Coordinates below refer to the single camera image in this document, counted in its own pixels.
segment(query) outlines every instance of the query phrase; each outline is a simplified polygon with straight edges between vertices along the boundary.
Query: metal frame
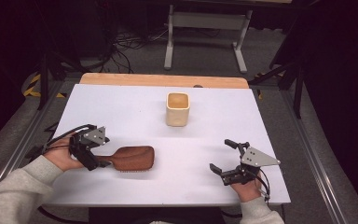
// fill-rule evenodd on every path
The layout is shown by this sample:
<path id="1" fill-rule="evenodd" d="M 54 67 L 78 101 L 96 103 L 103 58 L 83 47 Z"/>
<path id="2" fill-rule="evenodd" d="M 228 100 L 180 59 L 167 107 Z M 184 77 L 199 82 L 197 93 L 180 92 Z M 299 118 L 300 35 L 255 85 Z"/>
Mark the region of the metal frame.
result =
<path id="1" fill-rule="evenodd" d="M 330 183 L 330 179 L 327 176 L 327 173 L 325 172 L 324 167 L 319 159 L 318 153 L 310 145 L 310 140 L 308 138 L 304 124 L 302 123 L 301 119 L 297 118 L 296 113 L 292 108 L 293 100 L 289 91 L 280 91 L 280 93 L 287 107 L 287 111 L 290 113 L 293 119 L 293 122 L 298 131 L 298 135 L 302 140 L 306 158 L 310 164 L 310 169 L 313 172 L 319 190 L 324 197 L 324 202 L 326 203 L 330 217 L 334 223 L 348 223 L 347 219 L 344 217 L 344 213 L 342 212 L 341 207 L 338 204 L 336 193 L 334 192 Z"/>
<path id="2" fill-rule="evenodd" d="M 51 106 L 52 101 L 55 99 L 57 93 L 59 93 L 60 88 L 62 86 L 62 81 L 55 81 L 51 85 L 50 96 L 46 101 L 45 105 L 40 109 L 36 110 L 34 117 L 31 121 L 31 124 L 28 126 L 28 129 L 25 131 L 22 139 L 8 160 L 4 169 L 2 169 L 0 173 L 0 181 L 5 179 L 13 170 L 17 169 L 28 149 L 31 148 L 31 144 L 33 143 L 34 136 L 36 135 L 36 130 L 39 128 L 43 118 L 45 117 L 49 107 Z"/>
<path id="3" fill-rule="evenodd" d="M 246 15 L 221 15 L 210 13 L 188 13 L 174 12 L 173 5 L 170 5 L 170 13 L 168 16 L 168 43 L 165 53 L 164 69 L 172 68 L 173 55 L 173 27 L 194 27 L 209 29 L 226 29 L 240 30 L 240 37 L 237 42 L 233 42 L 232 46 L 237 59 L 241 73 L 246 73 L 247 68 L 242 56 L 241 48 L 249 22 L 252 17 L 252 10 L 247 10 Z"/>

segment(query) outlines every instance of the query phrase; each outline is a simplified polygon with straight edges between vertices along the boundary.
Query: wooden table edge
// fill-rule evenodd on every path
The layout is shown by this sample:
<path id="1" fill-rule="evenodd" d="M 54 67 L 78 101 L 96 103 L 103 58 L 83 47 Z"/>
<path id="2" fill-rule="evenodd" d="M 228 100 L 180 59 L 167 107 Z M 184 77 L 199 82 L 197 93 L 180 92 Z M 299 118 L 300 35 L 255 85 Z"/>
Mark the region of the wooden table edge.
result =
<path id="1" fill-rule="evenodd" d="M 249 89 L 248 82 L 243 77 L 86 73 L 82 76 L 79 83 L 118 86 L 200 86 L 204 88 Z"/>

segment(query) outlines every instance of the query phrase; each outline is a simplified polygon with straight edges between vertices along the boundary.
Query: silver bracket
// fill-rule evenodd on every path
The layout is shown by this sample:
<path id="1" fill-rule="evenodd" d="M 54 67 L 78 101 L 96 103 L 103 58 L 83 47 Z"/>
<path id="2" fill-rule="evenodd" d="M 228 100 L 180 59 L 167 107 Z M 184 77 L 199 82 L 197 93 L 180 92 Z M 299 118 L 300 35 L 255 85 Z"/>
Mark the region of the silver bracket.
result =
<path id="1" fill-rule="evenodd" d="M 281 164 L 275 158 L 270 157 L 266 153 L 255 149 L 254 147 L 248 147 L 245 154 L 242 156 L 241 163 L 251 165 L 254 167 L 279 165 Z"/>
<path id="2" fill-rule="evenodd" d="M 104 145 L 105 142 L 105 127 L 101 127 L 99 129 L 92 130 L 89 133 L 83 134 L 84 138 L 90 140 L 99 145 Z"/>

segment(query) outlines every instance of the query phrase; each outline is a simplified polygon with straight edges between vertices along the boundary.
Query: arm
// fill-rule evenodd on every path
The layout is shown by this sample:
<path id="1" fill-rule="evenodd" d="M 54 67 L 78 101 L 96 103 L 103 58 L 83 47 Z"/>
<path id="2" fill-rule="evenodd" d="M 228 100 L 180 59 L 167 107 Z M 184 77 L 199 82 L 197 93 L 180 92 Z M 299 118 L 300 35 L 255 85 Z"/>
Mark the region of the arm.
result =
<path id="1" fill-rule="evenodd" d="M 261 197 L 261 183 L 258 180 L 246 184 L 232 184 L 241 200 L 241 224 L 281 224 L 282 218 L 275 211 L 271 211 Z"/>
<path id="2" fill-rule="evenodd" d="M 27 223 L 51 196 L 54 180 L 66 170 L 83 167 L 71 158 L 68 144 L 69 138 L 57 141 L 51 146 L 56 148 L 0 182 L 0 223 Z"/>

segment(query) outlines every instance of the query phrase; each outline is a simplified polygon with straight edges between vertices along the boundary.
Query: aluminum rail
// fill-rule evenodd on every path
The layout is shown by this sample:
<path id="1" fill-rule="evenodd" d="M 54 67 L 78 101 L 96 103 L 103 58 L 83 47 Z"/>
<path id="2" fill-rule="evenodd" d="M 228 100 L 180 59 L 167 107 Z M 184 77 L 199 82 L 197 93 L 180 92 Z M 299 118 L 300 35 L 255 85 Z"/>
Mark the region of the aluminum rail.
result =
<path id="1" fill-rule="evenodd" d="M 305 130 L 304 124 L 301 119 L 298 119 L 296 117 L 295 111 L 293 109 L 293 99 L 290 95 L 290 92 L 281 91 L 281 95 L 285 105 L 287 106 L 287 110 L 289 111 L 290 116 L 293 119 L 298 134 L 300 135 L 306 158 L 308 160 L 308 163 L 310 164 L 310 168 L 316 179 L 316 183 L 318 184 L 319 190 L 324 197 L 324 202 L 326 203 L 328 212 L 330 213 L 333 222 L 337 224 L 348 223 L 338 204 L 336 193 L 334 192 L 333 187 L 330 183 L 330 179 L 328 178 L 324 167 L 319 159 L 318 153 L 310 145 L 310 141 L 308 138 L 308 134 Z"/>
<path id="2" fill-rule="evenodd" d="M 34 117 L 25 131 L 22 139 L 8 160 L 6 166 L 0 173 L 0 181 L 5 179 L 13 170 L 17 169 L 20 166 L 22 159 L 25 154 L 28 152 L 30 145 L 34 140 L 34 136 L 36 134 L 36 130 L 39 128 L 43 117 L 45 117 L 48 108 L 51 106 L 55 96 L 59 93 L 60 88 L 62 86 L 62 81 L 54 81 L 51 85 L 51 89 L 49 90 L 50 95 L 48 96 L 48 100 L 46 104 L 43 106 L 41 110 L 37 110 L 34 114 Z"/>

